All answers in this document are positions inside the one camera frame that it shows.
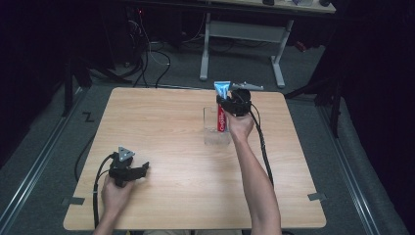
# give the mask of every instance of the tape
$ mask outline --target tape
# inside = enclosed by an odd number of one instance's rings
[[[308,199],[310,201],[319,200],[321,202],[321,201],[324,201],[324,200],[327,199],[327,197],[326,197],[326,195],[324,193],[308,194],[307,196],[308,196]]]
[[[83,205],[83,202],[85,202],[84,198],[63,198],[62,206],[67,207],[69,205]]]

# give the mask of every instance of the wooden table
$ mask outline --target wooden table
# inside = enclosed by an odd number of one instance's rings
[[[307,197],[316,190],[284,96],[252,92],[252,101],[260,112],[282,226],[324,226],[320,202]],[[150,168],[146,178],[136,181],[116,228],[251,228],[232,142],[222,146],[204,143],[203,109],[215,106],[213,90],[116,88],[73,194],[85,201],[81,206],[69,206],[65,229],[94,228],[94,178],[102,160],[119,145],[136,152],[134,167],[150,162]],[[263,164],[255,130],[250,144]]]

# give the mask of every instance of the cord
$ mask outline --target cord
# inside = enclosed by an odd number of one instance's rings
[[[100,178],[101,178],[101,176],[103,175],[103,174],[105,174],[105,173],[107,173],[109,170],[107,169],[107,170],[105,170],[105,171],[103,171],[101,174],[100,174]]]
[[[77,166],[79,164],[80,158],[82,157],[83,153],[85,152],[86,148],[88,148],[89,144],[92,142],[92,140],[95,137],[95,134],[91,136],[91,138],[88,140],[88,143],[85,145],[85,147],[83,147],[82,151],[80,152],[79,156],[76,159],[76,163],[75,163],[75,167],[73,169],[73,172],[75,174],[75,180],[76,182],[79,181],[79,176],[77,174]]]
[[[243,43],[243,41],[246,41],[246,40],[237,40],[235,41],[235,44],[238,46],[250,47],[250,48],[263,47],[263,46],[271,44],[271,42],[260,41],[260,42],[256,42],[255,45],[250,45],[247,43]]]
[[[152,42],[152,44],[161,44],[161,47],[160,48],[157,48],[157,49],[153,49],[152,48],[152,51],[153,52],[158,52],[159,50],[161,50],[161,49],[164,48],[164,42],[163,41],[154,41],[154,42]]]
[[[259,125],[260,125],[260,115],[259,115],[259,111],[258,111],[258,109],[256,108],[256,106],[254,105],[254,104],[251,104],[254,108],[255,108],[255,110],[256,110],[256,113],[257,113],[257,115],[258,115],[258,122],[259,122]]]
[[[206,14],[206,13],[204,13],[204,17],[202,18],[201,26],[199,27],[199,30],[198,30],[198,32],[195,34],[195,36],[194,36],[194,37],[192,37],[192,38],[191,38],[191,39],[189,39],[189,40],[183,41],[182,43],[191,42],[191,41],[194,41],[194,40],[199,40],[200,38],[203,38],[202,36],[199,36],[199,34],[201,34],[202,28],[204,27],[204,22],[205,22],[205,18],[206,18],[206,16],[207,16],[207,14]]]
[[[109,159],[113,159],[114,156],[115,156],[115,154],[111,154],[111,155],[107,156],[103,160],[103,162],[100,165],[100,168],[98,169],[97,176],[95,177],[94,190],[93,190],[93,194],[92,194],[92,196],[93,196],[92,203],[93,203],[93,210],[94,210],[94,224],[95,224],[95,228],[100,223],[100,216],[98,215],[98,180],[100,179],[100,177],[102,175],[101,170],[103,169],[104,164]]]
[[[140,26],[137,22],[132,21],[132,20],[129,20],[128,22],[130,24],[134,25],[134,31],[137,31],[137,29],[138,29],[139,34],[141,33]],[[137,44],[140,42],[140,38],[138,38],[138,40],[136,40],[136,38],[134,37],[136,35],[135,32],[133,34],[130,33],[129,35],[130,35],[132,43],[133,43],[133,57],[135,58],[137,56],[137,54],[140,52],[140,50],[139,50],[140,47],[137,46]],[[132,70],[130,70],[126,73],[120,74],[120,75],[117,75],[117,74],[111,72],[112,76],[117,77],[117,78],[126,78],[126,77],[129,77],[129,76],[135,74],[136,72],[138,72],[143,66],[143,64],[141,63],[141,60],[140,60],[141,58],[140,57],[138,57],[138,58],[139,59],[137,59],[137,61],[135,63],[135,66]],[[101,75],[99,75],[99,74],[97,74],[97,73],[95,73],[94,71],[91,70],[90,74],[92,76],[100,78],[100,79],[107,79],[107,78],[109,78],[108,72],[110,72],[110,71],[106,70],[106,74],[104,74],[104,76],[101,76]]]
[[[167,69],[165,69],[165,71],[159,76],[159,78],[157,79],[157,81],[156,81],[156,88],[158,88],[159,87],[159,81],[160,81],[160,79],[168,72],[168,70],[170,69],[170,58],[165,54],[165,53],[163,53],[163,52],[159,52],[159,51],[155,51],[155,53],[159,53],[159,54],[162,54],[162,55],[164,55],[164,56],[166,56],[167,57],[167,59],[168,59],[168,66],[167,66]]]
[[[224,39],[224,38],[218,39],[218,41],[228,41],[228,40],[230,40],[230,45],[229,45],[228,48],[226,48],[224,50],[215,50],[211,46],[209,46],[208,48],[209,48],[210,51],[216,52],[216,53],[225,53],[225,52],[228,52],[228,51],[230,51],[234,47],[234,45],[235,45],[235,39],[227,39],[227,38],[226,39]]]
[[[181,45],[186,48],[190,48],[190,49],[199,49],[205,46],[203,42],[202,43],[198,42],[198,40],[201,40],[201,39],[203,38],[200,37],[200,38],[194,39],[193,41],[187,41],[185,43],[182,43]]]
[[[271,166],[269,165],[268,157],[266,156],[265,140],[263,139],[262,130],[260,128],[259,123],[256,121],[254,113],[250,111],[250,114],[253,117],[253,120],[256,125],[256,130],[258,131],[258,134],[259,134],[260,150],[262,151],[262,157],[265,163],[266,171],[268,172],[268,177],[269,177],[269,180],[271,181],[272,187],[274,187],[274,177],[272,176]]]
[[[149,88],[149,85],[147,84],[146,77],[144,75],[144,72],[146,72],[146,70],[147,70],[147,65],[148,64],[149,64],[149,54],[146,50],[146,66],[141,70],[141,74],[137,77],[137,79],[135,80],[134,85],[132,87],[135,87],[137,85],[138,81],[141,79],[141,77],[143,77],[143,81],[144,81],[144,84],[146,85],[146,88]]]
[[[159,62],[158,60],[156,60],[156,58],[153,56],[153,54],[152,54],[152,43],[150,42],[149,36],[147,35],[147,32],[146,32],[146,29],[145,29],[145,28],[144,28],[144,26],[143,26],[143,19],[141,18],[141,14],[138,14],[138,16],[140,17],[140,24],[141,24],[141,27],[143,28],[144,35],[145,35],[145,36],[146,36],[146,38],[147,38],[147,42],[148,42],[148,45],[149,45],[150,56],[153,58],[153,60],[154,60],[157,64],[162,65],[162,66],[169,66],[169,65],[170,65],[170,63],[168,63],[168,64],[163,64],[163,63]]]

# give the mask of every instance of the gray carpet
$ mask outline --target gray carpet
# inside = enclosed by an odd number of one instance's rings
[[[288,47],[281,60],[281,68],[286,79],[286,88],[276,87],[272,67],[267,55],[272,45],[256,48],[234,46],[226,53],[212,52],[208,81],[199,81],[201,48],[199,44],[187,44],[180,50],[164,46],[161,51],[171,60],[168,73],[161,79],[161,84],[212,89],[214,80],[232,80],[234,82],[263,85],[267,91],[288,93],[307,84],[324,48],[310,49],[304,53]],[[227,50],[227,45],[212,45],[212,50]],[[157,60],[150,57],[146,71],[146,80],[154,84],[166,68],[167,60],[154,53]],[[135,80],[137,75],[129,77]],[[77,157],[95,133],[110,93],[115,84],[106,79],[94,78],[93,86],[86,92],[84,99],[74,110],[72,117],[51,152],[51,159],[44,168],[27,201],[16,217],[9,234],[90,234],[90,232],[66,231],[63,221],[68,206],[62,205],[63,198],[71,197],[76,186],[74,166]],[[39,155],[45,141],[61,119],[63,112],[63,90],[55,96],[49,107],[33,123],[29,133],[7,164],[0,170],[0,210],[3,211],[20,183],[28,173],[31,165]],[[326,124],[314,107],[312,98],[301,96],[288,100],[296,131],[299,135],[316,189],[327,196],[322,207],[327,218],[327,225],[320,229],[289,229],[294,234],[366,234],[362,221],[354,206],[339,167],[336,150],[331,136],[325,130]],[[357,135],[352,127],[342,103],[342,115],[339,122],[340,141],[347,158],[356,173],[369,205],[379,221],[381,234],[407,234],[400,218],[396,215],[389,198],[367,161]],[[93,122],[86,121],[90,113]],[[79,162],[81,171],[88,149]]]

